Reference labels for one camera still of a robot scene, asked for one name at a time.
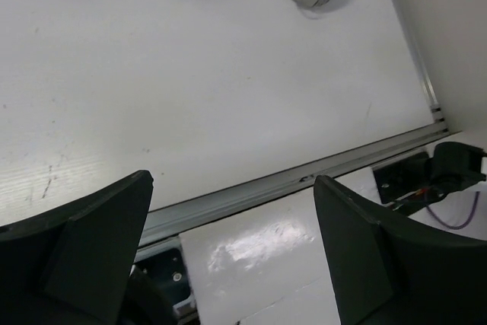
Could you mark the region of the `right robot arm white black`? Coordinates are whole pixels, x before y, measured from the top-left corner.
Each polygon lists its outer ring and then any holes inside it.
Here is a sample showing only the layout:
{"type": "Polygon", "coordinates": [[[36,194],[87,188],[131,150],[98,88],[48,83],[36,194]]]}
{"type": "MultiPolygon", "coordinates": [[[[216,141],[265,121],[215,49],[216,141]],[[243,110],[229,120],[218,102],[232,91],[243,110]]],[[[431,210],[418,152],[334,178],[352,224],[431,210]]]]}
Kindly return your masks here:
{"type": "Polygon", "coordinates": [[[434,147],[428,159],[429,185],[448,195],[486,182],[483,162],[486,151],[460,142],[442,142],[434,147]]]}

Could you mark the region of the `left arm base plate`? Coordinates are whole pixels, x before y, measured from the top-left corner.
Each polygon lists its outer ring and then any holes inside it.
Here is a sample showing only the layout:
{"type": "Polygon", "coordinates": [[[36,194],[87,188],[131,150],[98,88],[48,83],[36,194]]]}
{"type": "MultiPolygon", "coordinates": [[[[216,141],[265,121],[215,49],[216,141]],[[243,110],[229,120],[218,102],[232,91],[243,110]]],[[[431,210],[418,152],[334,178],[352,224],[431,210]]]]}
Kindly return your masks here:
{"type": "Polygon", "coordinates": [[[138,248],[134,264],[163,292],[178,324],[199,322],[196,300],[178,236],[138,248]]]}

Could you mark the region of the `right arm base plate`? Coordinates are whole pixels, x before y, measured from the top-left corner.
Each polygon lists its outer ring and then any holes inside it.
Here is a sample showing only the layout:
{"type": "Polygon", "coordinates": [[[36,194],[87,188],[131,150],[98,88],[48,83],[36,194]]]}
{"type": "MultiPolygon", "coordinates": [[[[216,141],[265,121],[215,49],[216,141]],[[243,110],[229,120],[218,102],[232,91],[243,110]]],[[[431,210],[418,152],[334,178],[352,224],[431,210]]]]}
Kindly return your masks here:
{"type": "Polygon", "coordinates": [[[390,204],[428,185],[430,157],[426,151],[395,157],[373,168],[383,205],[390,204]]]}

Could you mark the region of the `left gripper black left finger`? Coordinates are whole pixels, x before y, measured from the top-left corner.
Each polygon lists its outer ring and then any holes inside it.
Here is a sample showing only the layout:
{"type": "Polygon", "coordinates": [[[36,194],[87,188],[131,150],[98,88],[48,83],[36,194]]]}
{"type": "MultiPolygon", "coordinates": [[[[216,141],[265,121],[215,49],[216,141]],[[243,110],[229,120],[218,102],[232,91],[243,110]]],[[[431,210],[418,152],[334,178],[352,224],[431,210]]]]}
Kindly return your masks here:
{"type": "Polygon", "coordinates": [[[153,178],[139,170],[91,195],[1,228],[3,324],[114,324],[153,178]]]}

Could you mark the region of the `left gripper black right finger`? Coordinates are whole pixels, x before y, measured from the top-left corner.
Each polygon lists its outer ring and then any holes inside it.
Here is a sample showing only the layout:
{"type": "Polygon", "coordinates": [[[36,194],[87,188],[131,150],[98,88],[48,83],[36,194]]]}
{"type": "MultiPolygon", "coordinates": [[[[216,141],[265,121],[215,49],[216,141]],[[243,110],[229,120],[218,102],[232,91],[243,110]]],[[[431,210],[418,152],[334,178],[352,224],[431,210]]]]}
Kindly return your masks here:
{"type": "Polygon", "coordinates": [[[358,195],[314,183],[343,324],[484,324],[486,243],[442,231],[358,195]]]}

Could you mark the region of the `aluminium front rail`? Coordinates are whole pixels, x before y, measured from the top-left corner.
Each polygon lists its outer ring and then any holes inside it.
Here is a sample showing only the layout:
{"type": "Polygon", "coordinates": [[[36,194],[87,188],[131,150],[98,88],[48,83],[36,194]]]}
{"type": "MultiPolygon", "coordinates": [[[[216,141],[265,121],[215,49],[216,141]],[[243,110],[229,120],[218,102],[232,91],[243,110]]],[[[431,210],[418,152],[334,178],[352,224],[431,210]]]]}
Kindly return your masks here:
{"type": "Polygon", "coordinates": [[[382,139],[336,155],[180,202],[148,214],[141,247],[310,187],[321,174],[337,177],[449,135],[446,123],[382,139]]]}

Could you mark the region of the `aluminium side rail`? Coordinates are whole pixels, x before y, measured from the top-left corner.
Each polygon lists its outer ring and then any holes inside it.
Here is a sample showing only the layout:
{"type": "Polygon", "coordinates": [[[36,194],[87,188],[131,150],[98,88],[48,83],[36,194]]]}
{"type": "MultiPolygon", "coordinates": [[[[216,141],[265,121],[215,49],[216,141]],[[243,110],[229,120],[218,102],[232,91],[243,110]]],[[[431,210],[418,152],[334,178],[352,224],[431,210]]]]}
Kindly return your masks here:
{"type": "Polygon", "coordinates": [[[429,109],[434,118],[435,123],[445,123],[445,118],[442,113],[441,105],[438,101],[434,87],[431,83],[431,78],[428,73],[425,61],[422,57],[422,53],[419,44],[415,38],[415,32],[412,27],[410,19],[406,9],[401,5],[400,0],[392,0],[396,15],[401,23],[404,37],[409,47],[409,53],[412,57],[412,61],[415,65],[415,69],[419,76],[419,82],[422,86],[423,94],[428,102],[429,109]]]}

